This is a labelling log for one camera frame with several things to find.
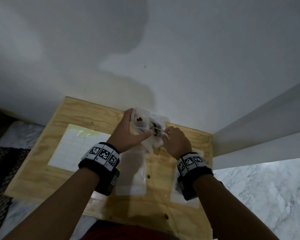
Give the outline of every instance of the person's right arm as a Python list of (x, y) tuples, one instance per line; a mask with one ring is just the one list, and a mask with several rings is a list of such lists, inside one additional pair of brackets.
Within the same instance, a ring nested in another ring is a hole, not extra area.
[[(179, 128), (168, 127), (163, 135), (167, 152), (176, 160), (192, 152), (191, 143)], [(214, 176), (203, 175), (193, 182), (194, 190), (219, 240), (271, 239), (276, 235), (244, 204), (233, 196)]]

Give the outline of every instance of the wrist-mounted device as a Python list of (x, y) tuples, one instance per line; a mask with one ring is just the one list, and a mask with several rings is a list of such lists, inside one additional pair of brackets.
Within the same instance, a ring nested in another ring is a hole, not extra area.
[(79, 168), (88, 168), (99, 176), (95, 191), (109, 196), (116, 185), (120, 172), (116, 169), (119, 164), (119, 152), (111, 144), (100, 142), (90, 148), (81, 158)]
[(198, 197), (193, 181), (205, 174), (213, 175), (208, 162), (196, 152), (183, 154), (177, 161), (177, 168), (180, 173), (177, 180), (185, 200)]

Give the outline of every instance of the marble floor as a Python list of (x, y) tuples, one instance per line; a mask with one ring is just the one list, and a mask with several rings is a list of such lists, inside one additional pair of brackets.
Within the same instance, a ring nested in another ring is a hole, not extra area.
[[(0, 146), (32, 148), (43, 127), (15, 122)], [(300, 239), (300, 158), (214, 171), (215, 177), (256, 214), (281, 240)], [(13, 201), (0, 239), (38, 205)], [(82, 216), (71, 239), (80, 239), (95, 218)]]

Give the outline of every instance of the wood grain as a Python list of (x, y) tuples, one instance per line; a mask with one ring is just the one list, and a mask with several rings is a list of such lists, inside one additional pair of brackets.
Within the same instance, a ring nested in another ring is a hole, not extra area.
[[(98, 104), (66, 97), (56, 110), (28, 157), (9, 184), (5, 195), (43, 202), (73, 172), (48, 166), (68, 124), (112, 134), (123, 112)], [(179, 127), (192, 143), (204, 151), (212, 165), (212, 135)], [(199, 210), (170, 201), (176, 160), (161, 147), (155, 155), (147, 154), (147, 193), (145, 196), (100, 196), (94, 193), (84, 210), (99, 219), (137, 224), (181, 239), (212, 239), (212, 229), (202, 206)]]

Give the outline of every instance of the person's right hand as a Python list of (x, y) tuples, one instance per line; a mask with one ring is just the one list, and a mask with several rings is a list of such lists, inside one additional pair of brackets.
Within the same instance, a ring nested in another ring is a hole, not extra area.
[(192, 152), (191, 142), (179, 128), (170, 126), (165, 129), (164, 132), (170, 134), (170, 139), (163, 134), (163, 145), (167, 152), (176, 160), (178, 160), (183, 154)]

